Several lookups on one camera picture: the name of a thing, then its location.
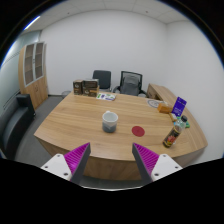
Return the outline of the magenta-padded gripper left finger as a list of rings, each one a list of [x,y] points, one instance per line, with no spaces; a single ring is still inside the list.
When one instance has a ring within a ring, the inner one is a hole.
[[[79,184],[90,153],[90,144],[86,143],[65,155],[56,154],[42,166],[42,169],[65,180]]]

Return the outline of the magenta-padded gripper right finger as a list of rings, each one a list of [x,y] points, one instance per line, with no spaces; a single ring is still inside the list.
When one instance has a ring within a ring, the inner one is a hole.
[[[134,143],[132,154],[137,163],[144,185],[164,178],[182,169],[169,155],[153,152],[152,150]]]

